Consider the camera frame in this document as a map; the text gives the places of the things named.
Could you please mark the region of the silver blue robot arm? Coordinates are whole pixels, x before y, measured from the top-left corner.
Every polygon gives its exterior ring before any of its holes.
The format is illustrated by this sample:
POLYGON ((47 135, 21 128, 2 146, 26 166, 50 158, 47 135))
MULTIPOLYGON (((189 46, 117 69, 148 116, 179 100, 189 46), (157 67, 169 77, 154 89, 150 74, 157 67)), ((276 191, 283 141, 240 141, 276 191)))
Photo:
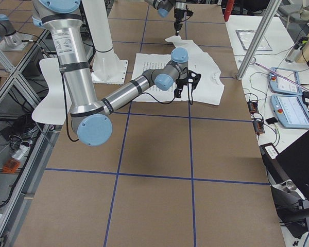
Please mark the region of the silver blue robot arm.
POLYGON ((143 94, 152 86, 168 90, 176 85, 180 97, 185 86, 193 90, 201 75, 188 67, 188 53, 175 48, 162 69, 148 69, 103 99, 96 96, 94 82, 124 74, 127 61, 113 50, 107 11, 103 1, 33 1, 34 23, 50 31, 72 107, 67 111, 78 139, 99 146, 111 136, 109 115, 143 94))
POLYGON ((145 2, 153 6, 161 17, 166 17, 172 9, 174 10, 174 29, 176 36, 180 34, 180 30, 183 26, 182 23, 188 19, 186 18, 183 20, 183 18, 192 17, 194 14, 193 11, 188 9, 186 1, 183 0, 148 0, 145 2))

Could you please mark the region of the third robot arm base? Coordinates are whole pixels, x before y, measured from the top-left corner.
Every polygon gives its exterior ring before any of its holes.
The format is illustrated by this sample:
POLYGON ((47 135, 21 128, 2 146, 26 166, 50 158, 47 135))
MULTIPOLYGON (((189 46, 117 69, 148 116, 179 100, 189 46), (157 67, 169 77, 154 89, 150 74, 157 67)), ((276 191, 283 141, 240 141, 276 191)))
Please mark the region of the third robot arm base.
POLYGON ((0 14, 0 49, 3 51, 23 51, 33 35, 18 33, 9 18, 0 14))

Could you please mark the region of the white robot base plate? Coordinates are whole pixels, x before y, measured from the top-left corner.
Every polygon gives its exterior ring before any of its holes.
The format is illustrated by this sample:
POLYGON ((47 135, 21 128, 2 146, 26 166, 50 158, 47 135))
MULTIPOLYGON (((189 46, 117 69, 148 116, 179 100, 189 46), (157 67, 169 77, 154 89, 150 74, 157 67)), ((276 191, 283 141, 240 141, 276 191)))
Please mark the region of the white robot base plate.
POLYGON ((127 67, 127 60, 118 59, 109 63, 103 58, 94 61, 91 73, 92 81, 93 83, 122 85, 125 82, 127 67))

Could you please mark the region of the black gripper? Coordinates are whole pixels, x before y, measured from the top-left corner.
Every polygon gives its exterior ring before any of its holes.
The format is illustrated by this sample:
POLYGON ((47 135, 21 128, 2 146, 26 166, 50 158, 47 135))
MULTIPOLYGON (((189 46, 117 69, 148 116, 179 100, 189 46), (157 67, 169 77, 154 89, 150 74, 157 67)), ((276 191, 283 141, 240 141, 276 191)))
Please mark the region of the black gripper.
POLYGON ((174 90, 174 97, 181 98, 181 94, 183 92, 183 87, 187 86, 187 96, 188 96, 188 103, 193 104, 193 89, 196 89, 199 81, 201 79, 201 74, 198 74, 192 70, 188 70, 185 73, 184 78, 180 78, 176 81, 177 88, 174 90))
POLYGON ((174 5, 174 28, 175 28, 175 35, 179 36, 180 29, 182 28, 183 24, 183 18, 185 16, 192 17, 193 11, 189 10, 187 7, 186 1, 175 1, 174 5))

